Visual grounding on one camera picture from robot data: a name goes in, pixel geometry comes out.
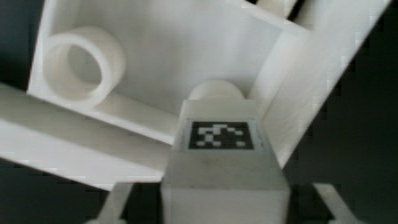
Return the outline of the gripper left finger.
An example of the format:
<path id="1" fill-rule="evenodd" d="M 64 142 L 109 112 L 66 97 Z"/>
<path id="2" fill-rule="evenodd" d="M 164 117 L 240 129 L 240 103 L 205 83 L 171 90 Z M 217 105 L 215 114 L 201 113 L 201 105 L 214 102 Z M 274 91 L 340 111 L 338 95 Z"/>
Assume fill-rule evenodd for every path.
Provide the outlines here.
<path id="1" fill-rule="evenodd" d="M 127 224 L 123 212 L 128 204 L 132 189 L 134 183 L 121 182 L 114 185 L 98 217 L 84 224 Z"/>

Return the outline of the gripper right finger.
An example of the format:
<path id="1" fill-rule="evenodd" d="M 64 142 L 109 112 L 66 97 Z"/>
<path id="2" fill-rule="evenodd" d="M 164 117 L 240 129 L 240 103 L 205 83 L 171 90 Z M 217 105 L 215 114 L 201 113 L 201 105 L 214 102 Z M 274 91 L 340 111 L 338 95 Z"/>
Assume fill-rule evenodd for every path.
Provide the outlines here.
<path id="1" fill-rule="evenodd" d="M 327 224 L 363 224 L 363 221 L 354 215 L 335 186 L 326 183 L 315 183 L 313 186 L 335 216 Z"/>

